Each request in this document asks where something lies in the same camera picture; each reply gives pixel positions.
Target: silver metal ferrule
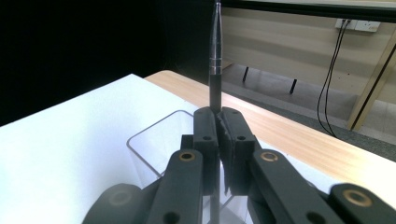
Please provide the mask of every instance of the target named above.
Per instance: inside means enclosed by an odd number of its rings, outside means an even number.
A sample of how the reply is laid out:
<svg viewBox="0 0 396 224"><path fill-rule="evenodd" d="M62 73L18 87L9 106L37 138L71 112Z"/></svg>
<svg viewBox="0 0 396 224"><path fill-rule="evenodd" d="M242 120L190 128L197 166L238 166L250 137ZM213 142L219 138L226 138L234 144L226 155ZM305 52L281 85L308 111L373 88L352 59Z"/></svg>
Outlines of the silver metal ferrule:
<svg viewBox="0 0 396 224"><path fill-rule="evenodd" d="M212 32L210 34L209 75L221 75L222 33L220 8L220 0L217 0L212 17Z"/></svg>

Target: white tabletop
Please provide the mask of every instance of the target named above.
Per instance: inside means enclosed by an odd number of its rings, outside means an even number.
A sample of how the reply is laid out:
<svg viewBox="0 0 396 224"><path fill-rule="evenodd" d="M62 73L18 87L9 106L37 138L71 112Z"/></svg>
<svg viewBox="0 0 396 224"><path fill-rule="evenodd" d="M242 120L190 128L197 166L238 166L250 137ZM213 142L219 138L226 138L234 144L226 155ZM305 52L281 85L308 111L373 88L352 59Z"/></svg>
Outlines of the white tabletop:
<svg viewBox="0 0 396 224"><path fill-rule="evenodd" d="M142 186L127 147L131 136L197 108L129 75L1 127L0 223L81 223L105 189ZM322 190L336 182L288 159Z"/></svg>

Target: pen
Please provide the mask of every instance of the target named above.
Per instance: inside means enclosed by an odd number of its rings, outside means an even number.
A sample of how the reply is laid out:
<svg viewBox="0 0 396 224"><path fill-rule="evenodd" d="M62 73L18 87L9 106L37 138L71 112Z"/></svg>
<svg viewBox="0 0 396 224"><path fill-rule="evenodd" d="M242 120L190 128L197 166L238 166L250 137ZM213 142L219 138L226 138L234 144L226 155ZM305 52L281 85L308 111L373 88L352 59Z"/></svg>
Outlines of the pen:
<svg viewBox="0 0 396 224"><path fill-rule="evenodd" d="M210 108L217 115L221 110L221 60L222 36L220 0L215 1L210 34L209 98Z"/></svg>

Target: power outlet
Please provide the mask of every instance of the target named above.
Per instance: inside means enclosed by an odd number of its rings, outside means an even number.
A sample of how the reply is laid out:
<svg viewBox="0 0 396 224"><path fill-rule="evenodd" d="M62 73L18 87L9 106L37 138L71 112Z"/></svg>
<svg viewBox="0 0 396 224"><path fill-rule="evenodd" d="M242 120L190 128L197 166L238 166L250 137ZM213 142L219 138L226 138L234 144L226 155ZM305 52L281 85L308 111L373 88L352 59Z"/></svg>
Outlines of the power outlet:
<svg viewBox="0 0 396 224"><path fill-rule="evenodd" d="M358 21L355 26L355 30L366 31L366 32L376 32L379 27L379 21Z"/></svg>
<svg viewBox="0 0 396 224"><path fill-rule="evenodd" d="M344 26L346 25L347 21L350 21L346 27L347 30L355 30L355 27L356 27L356 24L358 23L358 21L348 20L348 19L337 19L337 22L335 23L335 28L341 28L341 25L343 24L343 20L346 20L344 22Z"/></svg>

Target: black cable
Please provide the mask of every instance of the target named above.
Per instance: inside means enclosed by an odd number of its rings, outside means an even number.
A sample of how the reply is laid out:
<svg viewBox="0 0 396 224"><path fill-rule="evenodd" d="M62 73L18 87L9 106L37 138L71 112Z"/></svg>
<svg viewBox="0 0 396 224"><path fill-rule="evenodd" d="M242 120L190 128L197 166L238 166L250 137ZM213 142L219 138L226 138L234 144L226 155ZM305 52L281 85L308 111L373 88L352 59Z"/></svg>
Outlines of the black cable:
<svg viewBox="0 0 396 224"><path fill-rule="evenodd" d="M331 64L330 64L329 71L328 71L328 74L327 74L327 76L326 76L326 80L325 80L325 82L324 82L324 84L323 84L323 88L322 88L322 90L321 90L321 92L320 92L320 96L319 96L319 98L318 98L317 113L318 113L318 121L319 121L319 123L320 123L320 126L322 126L322 128L323 128L328 134L332 135L332 136L335 137L335 138L336 138L337 136L335 135L334 131L332 130L332 127L330 126L330 122L329 122L328 117L327 117L327 102L328 102L328 97L329 97L329 87L330 87L330 83L331 83L331 81L332 81L332 70L333 70L333 68L334 68L335 60L337 59L338 52L339 52L339 49L340 49L340 47L341 47L341 42L342 42L342 40L343 40L344 32L345 32L345 30L347 29L347 26L349 25L349 23L350 23L350 21L347 21L347 22L346 22L346 20L343 20L343 21L342 21L341 28L340 28L340 31L339 31L339 33L338 33L338 37L337 37L337 42L336 42L336 45L335 45L334 53L333 53L333 55L332 55L332 62L331 62ZM329 83L327 84L326 99L325 99L325 118L326 118L326 122L327 122L328 127L329 127L330 130L327 130L327 129L324 127L323 123L322 123L321 120L320 120L320 116L319 116L320 99L321 99L321 96L322 96L322 94L323 94L324 88L326 87L326 83L328 82L328 80L329 80Z"/></svg>

